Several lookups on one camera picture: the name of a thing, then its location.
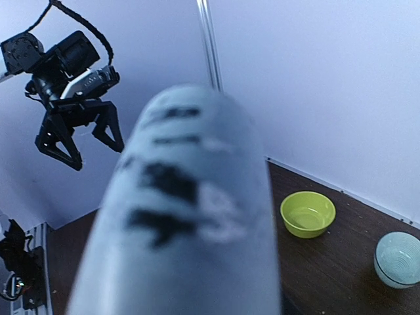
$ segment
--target white backdrop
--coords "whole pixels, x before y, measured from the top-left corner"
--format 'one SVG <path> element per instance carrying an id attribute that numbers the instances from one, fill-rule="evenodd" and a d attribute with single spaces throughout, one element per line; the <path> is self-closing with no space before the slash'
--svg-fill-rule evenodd
<path id="1" fill-rule="evenodd" d="M 420 221 L 420 2 L 211 0 L 266 154 Z"/>
<path id="2" fill-rule="evenodd" d="M 1 2 L 0 41 L 24 31 L 47 1 Z M 209 84 L 195 1 L 65 0 L 106 35 L 121 75 L 104 100 L 118 108 L 121 132 L 128 138 L 143 106 L 162 89 L 177 83 Z M 106 51 L 83 26 L 52 8 L 33 30 L 45 50 L 82 30 L 107 63 Z M 119 154 L 94 139 L 90 129 L 74 136 L 85 162 L 82 171 L 40 154 L 35 147 L 45 110 L 24 97 L 30 75 L 0 84 L 0 209 L 29 229 L 47 221 L 58 228 L 95 209 Z"/>

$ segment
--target light blue bowl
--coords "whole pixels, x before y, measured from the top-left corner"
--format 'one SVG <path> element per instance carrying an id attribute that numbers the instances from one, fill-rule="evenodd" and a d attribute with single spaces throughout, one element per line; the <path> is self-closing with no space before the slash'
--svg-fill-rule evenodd
<path id="1" fill-rule="evenodd" d="M 392 232 L 379 241 L 375 270 L 380 279 L 395 289 L 420 282 L 420 241 L 407 233 Z"/>

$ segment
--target lime green bowl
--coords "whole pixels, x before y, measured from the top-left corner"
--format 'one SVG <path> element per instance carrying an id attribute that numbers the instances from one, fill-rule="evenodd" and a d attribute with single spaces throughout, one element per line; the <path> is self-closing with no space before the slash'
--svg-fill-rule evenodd
<path id="1" fill-rule="evenodd" d="M 335 219 L 333 202 L 317 192 L 295 192 L 280 206 L 286 228 L 298 238 L 315 238 Z"/>

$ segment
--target bowl rim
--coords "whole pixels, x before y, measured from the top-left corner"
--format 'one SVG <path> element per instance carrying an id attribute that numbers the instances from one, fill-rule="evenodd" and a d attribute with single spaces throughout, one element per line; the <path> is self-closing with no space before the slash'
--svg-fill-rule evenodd
<path id="1" fill-rule="evenodd" d="M 311 229 L 309 229 L 309 228 L 299 228 L 298 226 L 295 226 L 294 224 L 291 224 L 286 218 L 285 218 L 285 216 L 284 216 L 284 213 L 283 213 L 283 206 L 284 206 L 284 204 L 290 199 L 290 198 L 292 198 L 292 197 L 294 197 L 294 196 L 296 196 L 296 195 L 301 195 L 301 194 L 313 194 L 313 195 L 318 195 L 318 196 L 321 196 L 321 197 L 323 197 L 324 199 L 326 199 L 328 202 L 330 202 L 330 204 L 331 204 L 331 206 L 332 206 L 332 210 L 333 210 L 333 216 L 331 217 L 331 220 L 324 226 L 324 227 L 322 227 L 322 228 L 311 228 Z M 312 191 L 310 191 L 310 190 L 302 190 L 302 191 L 299 191 L 299 192 L 294 192 L 294 193 L 292 193 L 292 194 L 290 194 L 290 195 L 288 195 L 286 198 L 284 198 L 283 199 L 283 201 L 282 201 L 282 203 L 280 204 L 280 214 L 282 215 L 282 218 L 283 218 L 283 220 L 286 222 L 286 223 L 288 223 L 288 225 L 290 225 L 290 226 L 292 226 L 293 228 L 295 228 L 295 229 L 297 229 L 297 230 L 300 230 L 300 231 L 304 231 L 304 232 L 317 232 L 317 231 L 320 231 L 320 230 L 323 230 L 323 229 L 325 229 L 325 228 L 327 228 L 328 226 L 330 226 L 333 222 L 334 222 L 334 220 L 335 220 L 335 216 L 336 216 L 336 214 L 337 214 L 337 212 L 336 212 L 336 210 L 335 210 L 335 205 L 334 205 L 334 203 L 327 197 L 327 196 L 325 196 L 325 195 L 323 195 L 323 194 L 320 194 L 319 192 L 312 192 Z"/>
<path id="2" fill-rule="evenodd" d="M 410 233 L 407 233 L 407 232 L 401 232 L 401 231 L 394 231 L 394 232 L 390 232 L 390 233 L 387 233 L 387 234 L 385 234 L 384 236 L 382 236 L 381 237 L 381 239 L 378 241 L 378 243 L 377 243 L 377 245 L 376 245 L 376 249 L 375 249 L 375 261 L 376 261 L 376 264 L 378 265 L 378 267 L 379 267 L 379 270 L 389 279 L 389 280 L 391 280 L 392 282 L 394 282 L 394 283 L 396 283 L 396 284 L 400 284 L 400 285 L 405 285 L 405 286 L 408 286 L 408 287 L 412 287 L 413 285 L 416 285 L 416 284 L 420 284 L 420 279 L 419 279 L 419 281 L 417 281 L 417 282 L 414 282 L 414 283 L 402 283 L 402 282 L 398 282 L 398 281 L 396 281 L 396 280 L 394 280 L 394 279 L 392 279 L 390 276 L 388 276 L 388 274 L 382 269 L 382 267 L 381 267 L 381 264 L 379 263 L 379 260 L 378 260 L 378 257 L 377 257 L 377 252 L 378 252 L 378 245 L 379 245 L 379 243 L 381 243 L 381 241 L 382 241 L 382 239 L 385 237 L 385 236 L 388 236 L 389 234 L 405 234 L 405 235 L 409 235 L 409 236 L 411 236 L 412 238 L 414 238 L 414 239 L 416 239 L 417 240 L 417 242 L 419 242 L 420 243 L 420 240 L 418 239 L 418 238 L 416 238 L 414 235 L 411 235 Z"/>

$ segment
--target bowl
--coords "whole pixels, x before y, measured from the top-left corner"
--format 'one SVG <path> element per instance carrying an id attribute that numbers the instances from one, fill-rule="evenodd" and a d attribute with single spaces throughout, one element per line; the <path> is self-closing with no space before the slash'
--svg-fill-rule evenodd
<path id="1" fill-rule="evenodd" d="M 380 279 L 395 289 L 420 282 L 420 241 L 408 233 L 392 232 L 379 240 L 375 270 Z"/>
<path id="2" fill-rule="evenodd" d="M 335 219 L 333 202 L 317 192 L 295 192 L 280 206 L 284 224 L 298 238 L 315 238 Z"/>

